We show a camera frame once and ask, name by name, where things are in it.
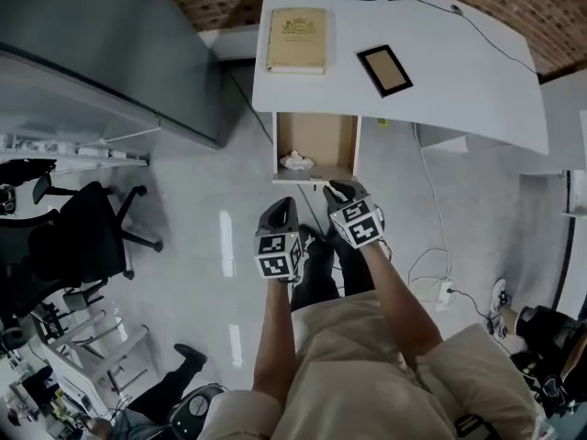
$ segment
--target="book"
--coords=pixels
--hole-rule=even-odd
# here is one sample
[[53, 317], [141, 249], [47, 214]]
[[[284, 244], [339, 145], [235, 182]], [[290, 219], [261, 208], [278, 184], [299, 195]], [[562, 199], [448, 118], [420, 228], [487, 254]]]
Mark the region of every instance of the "book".
[[323, 74], [326, 12], [322, 8], [278, 8], [271, 13], [267, 71]]

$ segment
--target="wooden drawer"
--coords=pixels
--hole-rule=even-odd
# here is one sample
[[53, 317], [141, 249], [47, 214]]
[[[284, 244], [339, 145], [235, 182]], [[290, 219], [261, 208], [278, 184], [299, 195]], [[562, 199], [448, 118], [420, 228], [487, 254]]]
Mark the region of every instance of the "wooden drawer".
[[[273, 182], [326, 184], [357, 174], [360, 116], [273, 113]], [[288, 170], [279, 160], [297, 150], [314, 161], [310, 170]]]

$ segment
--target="white desk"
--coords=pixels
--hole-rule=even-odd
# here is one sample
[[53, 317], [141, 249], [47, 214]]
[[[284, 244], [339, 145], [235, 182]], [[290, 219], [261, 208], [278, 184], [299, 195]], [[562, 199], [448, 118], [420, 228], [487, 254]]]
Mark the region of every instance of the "white desk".
[[[425, 1], [458, 5], [497, 47], [534, 67], [526, 40], [509, 27], [455, 0]], [[327, 10], [326, 75], [265, 71], [271, 11], [288, 6]], [[385, 98], [355, 55], [383, 44], [414, 84]], [[463, 18], [410, 0], [263, 0], [253, 106], [411, 121], [548, 152], [537, 76], [491, 47]]]
[[[142, 326], [136, 334], [118, 346], [112, 353], [108, 354], [106, 358], [101, 359], [93, 357], [91, 354], [86, 354], [82, 349], [78, 348], [73, 343], [73, 339], [104, 318], [105, 312], [101, 311], [96, 316], [74, 327], [71, 331], [68, 331], [65, 335], [56, 339], [52, 343], [42, 343], [45, 356], [55, 372], [61, 389], [79, 403], [81, 403], [82, 397], [86, 396], [87, 400], [92, 405], [94, 415], [97, 416], [107, 415], [108, 407], [113, 407], [106, 405], [102, 394], [98, 389], [98, 381], [104, 377], [108, 370], [110, 370], [132, 347], [149, 333], [147, 327]], [[62, 346], [67, 346], [68, 349], [73, 352], [75, 358], [81, 363], [78, 364], [73, 359], [66, 358], [60, 352]]]

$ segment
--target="gray floor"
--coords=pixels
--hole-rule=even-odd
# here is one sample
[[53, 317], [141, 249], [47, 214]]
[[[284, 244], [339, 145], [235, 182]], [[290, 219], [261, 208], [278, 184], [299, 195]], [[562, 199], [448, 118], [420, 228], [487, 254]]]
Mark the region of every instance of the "gray floor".
[[[234, 74], [250, 96], [251, 69]], [[259, 215], [291, 195], [300, 220], [312, 223], [313, 217], [297, 188], [271, 184], [270, 142], [230, 79], [224, 109], [234, 132], [217, 153], [162, 133], [150, 140], [148, 168], [61, 175], [55, 184], [67, 187], [97, 177], [120, 191], [147, 185], [150, 193], [133, 205], [129, 225], [147, 237], [162, 238], [165, 249], [155, 254], [131, 245], [136, 278], [113, 278], [104, 289], [105, 307], [111, 312], [116, 308], [128, 331], [137, 325], [149, 327], [150, 356], [145, 363], [154, 367], [154, 380], [179, 364], [172, 351], [172, 344], [179, 341], [209, 357], [194, 385], [214, 381], [248, 388], [264, 305], [264, 282], [252, 259]], [[271, 132], [271, 117], [260, 118]], [[425, 156], [454, 259], [454, 287], [469, 293], [483, 313], [493, 283], [502, 276], [508, 279], [514, 307], [549, 304], [566, 239], [560, 215], [562, 179], [520, 177], [508, 168], [499, 149], [477, 155], [427, 151]], [[358, 177], [385, 212], [393, 263], [406, 278], [422, 253], [444, 246], [412, 127], [398, 122], [383, 127], [364, 119]], [[26, 186], [21, 189], [23, 197], [30, 193]], [[305, 192], [326, 226], [321, 191]], [[60, 198], [22, 214], [45, 212], [48, 204], [59, 206]], [[445, 266], [442, 254], [431, 253], [413, 277], [442, 277]], [[432, 282], [420, 280], [413, 291], [427, 300], [436, 290], [430, 288]], [[426, 306], [443, 336], [482, 320], [465, 297], [457, 296], [444, 312]]]

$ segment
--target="glove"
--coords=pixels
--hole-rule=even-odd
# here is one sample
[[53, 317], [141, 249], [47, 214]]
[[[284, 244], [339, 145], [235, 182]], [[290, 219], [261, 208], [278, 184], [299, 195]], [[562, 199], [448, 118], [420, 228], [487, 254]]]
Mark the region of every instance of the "glove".
[[277, 201], [260, 216], [255, 233], [255, 261], [263, 279], [295, 278], [302, 257], [298, 231], [293, 197]]
[[330, 220], [340, 236], [354, 248], [381, 239], [383, 214], [363, 185], [348, 180], [330, 181], [329, 184], [330, 187], [325, 186], [323, 193]]

